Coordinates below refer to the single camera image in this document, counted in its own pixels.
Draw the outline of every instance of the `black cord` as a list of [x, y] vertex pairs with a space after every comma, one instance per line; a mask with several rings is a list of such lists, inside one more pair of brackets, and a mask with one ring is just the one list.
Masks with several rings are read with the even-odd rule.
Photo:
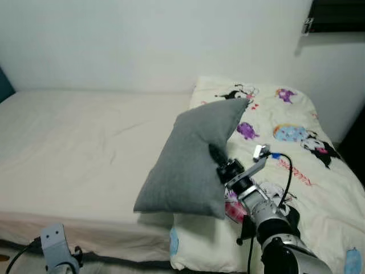
[[251, 236], [251, 242], [250, 242], [250, 252], [249, 252], [249, 260], [247, 262], [247, 274], [250, 274], [250, 268], [251, 268], [251, 257], [252, 257], [252, 249], [253, 249], [253, 239], [255, 238], [255, 235], [252, 234]]
[[24, 252], [26, 252], [28, 249], [30, 249], [32, 247], [40, 247], [40, 237], [35, 238], [29, 245], [24, 247], [18, 254], [15, 255], [15, 257], [11, 260], [10, 264], [7, 266], [5, 274], [9, 274], [11, 268], [13, 267], [16, 260], [21, 256], [21, 254], [23, 254]]
[[291, 159], [289, 158], [289, 156], [285, 155], [284, 153], [279, 153], [281, 156], [285, 157], [286, 159], [288, 159], [289, 161], [289, 177], [288, 177], [288, 180], [287, 180], [287, 183], [286, 183], [286, 188], [284, 190], [284, 193], [283, 193], [283, 196], [281, 197], [281, 200], [280, 200], [280, 203], [278, 205], [278, 208], [281, 207], [281, 205], [283, 204], [284, 200], [285, 200], [285, 197], [289, 191], [289, 187], [290, 187], [290, 182], [291, 182], [291, 176], [293, 174], [293, 163], [291, 162]]

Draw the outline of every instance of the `bed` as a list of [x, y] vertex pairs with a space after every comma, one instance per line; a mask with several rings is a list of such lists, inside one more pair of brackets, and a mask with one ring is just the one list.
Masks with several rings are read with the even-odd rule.
[[[356, 248], [364, 261], [365, 192], [323, 132], [311, 100], [290, 87], [203, 77], [197, 82], [190, 108], [239, 97], [247, 98], [249, 105], [227, 142], [228, 155], [245, 168], [253, 165], [257, 144], [270, 144], [271, 151], [289, 155], [293, 179], [285, 211], [287, 206], [299, 211], [302, 240], [334, 274], [343, 273], [349, 249]], [[269, 158], [253, 179], [278, 203], [288, 170], [285, 158]], [[236, 198], [226, 192], [224, 220], [175, 214], [171, 230], [174, 268], [247, 270], [249, 240], [242, 247], [236, 244], [247, 213]], [[260, 258], [261, 249], [255, 242], [252, 273], [263, 273]]]
[[28, 244], [54, 222], [71, 248], [168, 261], [172, 214], [133, 213], [191, 94], [18, 92], [0, 104], [0, 239]]

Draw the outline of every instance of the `white wall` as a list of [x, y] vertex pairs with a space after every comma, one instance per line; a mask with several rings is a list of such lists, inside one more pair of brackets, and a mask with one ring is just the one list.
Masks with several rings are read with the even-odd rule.
[[0, 0], [18, 91], [186, 91], [199, 75], [307, 93], [340, 141], [365, 101], [365, 35], [301, 37], [311, 0]]

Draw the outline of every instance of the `gray pillow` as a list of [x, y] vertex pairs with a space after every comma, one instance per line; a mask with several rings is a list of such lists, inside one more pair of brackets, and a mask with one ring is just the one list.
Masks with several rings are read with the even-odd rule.
[[209, 103], [180, 114], [134, 211], [225, 216], [224, 187], [208, 145], [225, 150], [247, 107], [246, 99]]

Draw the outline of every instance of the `floor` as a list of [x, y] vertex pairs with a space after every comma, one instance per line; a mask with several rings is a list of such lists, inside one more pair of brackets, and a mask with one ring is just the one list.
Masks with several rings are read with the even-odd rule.
[[[4, 247], [0, 245], [0, 254], [8, 255], [10, 259], [18, 253], [18, 249], [13, 249], [9, 247]], [[157, 267], [147, 267], [137, 265], [132, 262], [122, 262], [122, 263], [110, 263], [106, 261], [100, 261], [96, 258], [86, 258], [84, 266], [80, 270], [80, 274], [193, 274], [193, 273], [203, 273], [203, 272], [193, 272], [190, 270], [175, 271], [173, 269], [161, 269]], [[5, 270], [10, 261], [0, 261], [0, 273], [5, 273]], [[43, 256], [36, 255], [33, 253], [25, 253], [17, 262], [13, 265], [10, 274], [40, 274], [46, 273], [44, 266], [46, 261]]]

